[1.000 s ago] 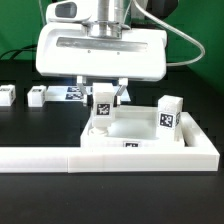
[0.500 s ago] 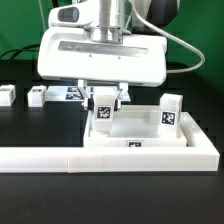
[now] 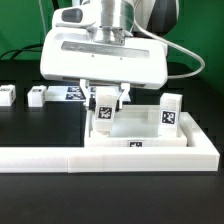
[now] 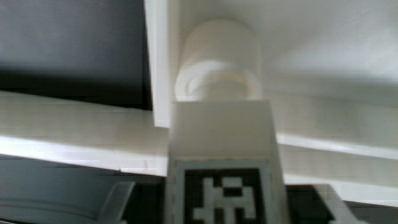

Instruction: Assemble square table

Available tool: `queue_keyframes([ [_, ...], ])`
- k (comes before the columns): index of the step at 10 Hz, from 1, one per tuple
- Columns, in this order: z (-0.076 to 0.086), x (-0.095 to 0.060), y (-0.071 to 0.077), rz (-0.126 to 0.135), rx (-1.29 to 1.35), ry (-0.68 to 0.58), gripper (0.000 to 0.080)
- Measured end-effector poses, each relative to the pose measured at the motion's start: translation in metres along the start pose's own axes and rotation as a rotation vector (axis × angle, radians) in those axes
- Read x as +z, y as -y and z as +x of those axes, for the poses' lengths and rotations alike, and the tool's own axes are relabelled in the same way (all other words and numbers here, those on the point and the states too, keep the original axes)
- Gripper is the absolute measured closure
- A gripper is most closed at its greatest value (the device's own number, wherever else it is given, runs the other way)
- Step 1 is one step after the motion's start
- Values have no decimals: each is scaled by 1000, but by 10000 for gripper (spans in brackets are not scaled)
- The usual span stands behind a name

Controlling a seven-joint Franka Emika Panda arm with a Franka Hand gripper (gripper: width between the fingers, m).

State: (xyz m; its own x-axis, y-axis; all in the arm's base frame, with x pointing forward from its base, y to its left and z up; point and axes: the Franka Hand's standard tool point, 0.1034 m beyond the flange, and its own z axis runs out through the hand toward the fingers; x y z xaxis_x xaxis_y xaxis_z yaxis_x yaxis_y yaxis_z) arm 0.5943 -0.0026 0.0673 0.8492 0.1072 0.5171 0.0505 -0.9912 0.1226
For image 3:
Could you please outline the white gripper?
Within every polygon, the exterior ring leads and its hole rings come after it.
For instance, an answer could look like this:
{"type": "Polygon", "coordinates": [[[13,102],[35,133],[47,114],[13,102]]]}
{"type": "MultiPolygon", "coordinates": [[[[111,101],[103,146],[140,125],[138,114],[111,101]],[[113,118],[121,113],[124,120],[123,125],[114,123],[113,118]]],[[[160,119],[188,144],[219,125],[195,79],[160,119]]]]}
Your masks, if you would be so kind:
{"type": "Polygon", "coordinates": [[[116,111],[121,111],[130,84],[159,89],[167,81],[166,53],[156,40],[127,37],[122,46],[91,41],[87,32],[75,28],[54,28],[46,36],[40,72],[48,80],[79,80],[85,107],[94,109],[96,100],[89,81],[118,86],[116,111]]]}

